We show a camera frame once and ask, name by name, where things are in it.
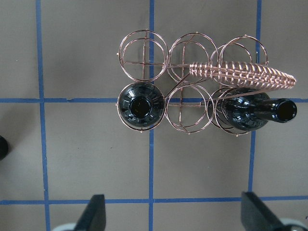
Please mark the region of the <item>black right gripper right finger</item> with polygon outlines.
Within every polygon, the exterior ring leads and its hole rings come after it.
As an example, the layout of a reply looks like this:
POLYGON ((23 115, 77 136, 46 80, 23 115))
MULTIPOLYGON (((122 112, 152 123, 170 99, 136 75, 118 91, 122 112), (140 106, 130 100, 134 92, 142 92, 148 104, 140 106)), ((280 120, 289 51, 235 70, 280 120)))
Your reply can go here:
POLYGON ((246 231, 288 231, 254 192, 241 194, 241 223, 246 231))

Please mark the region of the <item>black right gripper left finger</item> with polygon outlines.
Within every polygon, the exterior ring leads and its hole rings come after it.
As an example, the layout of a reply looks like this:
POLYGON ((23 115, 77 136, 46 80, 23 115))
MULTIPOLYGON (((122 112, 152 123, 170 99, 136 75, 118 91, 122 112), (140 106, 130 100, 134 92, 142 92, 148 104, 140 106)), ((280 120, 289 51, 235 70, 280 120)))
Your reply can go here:
POLYGON ((105 197, 93 195, 74 227, 75 231, 104 231, 106 228, 105 197))

